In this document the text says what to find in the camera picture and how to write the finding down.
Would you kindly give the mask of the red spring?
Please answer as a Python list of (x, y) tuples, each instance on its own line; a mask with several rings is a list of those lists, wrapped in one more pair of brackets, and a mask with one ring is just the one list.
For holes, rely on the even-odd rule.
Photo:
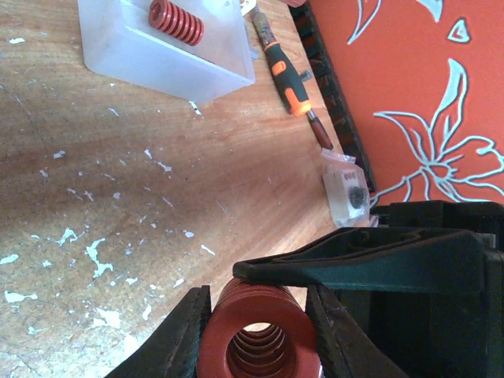
[(189, 46), (198, 45), (205, 31), (205, 25), (200, 18), (168, 0), (151, 2), (148, 21), (152, 28)]
[(281, 286), (231, 279), (200, 342), (198, 377), (318, 377), (314, 326)]

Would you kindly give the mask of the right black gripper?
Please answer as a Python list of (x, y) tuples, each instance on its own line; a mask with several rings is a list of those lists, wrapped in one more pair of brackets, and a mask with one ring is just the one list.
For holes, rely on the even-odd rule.
[(372, 214), (382, 227), (434, 228), (340, 228), (290, 253), (236, 262), (233, 276), (356, 290), (335, 294), (408, 376), (501, 377), (503, 206), (397, 202)]

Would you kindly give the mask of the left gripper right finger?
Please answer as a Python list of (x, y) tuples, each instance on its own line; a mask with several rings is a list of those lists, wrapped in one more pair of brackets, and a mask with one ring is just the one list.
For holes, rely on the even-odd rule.
[(325, 286), (308, 286), (306, 313), (316, 330), (325, 377), (407, 376), (375, 346)]

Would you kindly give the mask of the red spring front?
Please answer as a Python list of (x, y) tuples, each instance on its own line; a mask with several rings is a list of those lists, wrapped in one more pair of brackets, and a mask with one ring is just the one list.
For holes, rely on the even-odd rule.
[(200, 342), (198, 377), (318, 377), (314, 326), (281, 286), (231, 279)]

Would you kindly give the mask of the left gripper left fingers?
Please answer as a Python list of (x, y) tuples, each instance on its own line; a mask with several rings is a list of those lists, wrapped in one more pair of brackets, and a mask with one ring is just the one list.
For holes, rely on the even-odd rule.
[(210, 287), (193, 287), (139, 349), (107, 376), (196, 377), (200, 342), (210, 316)]

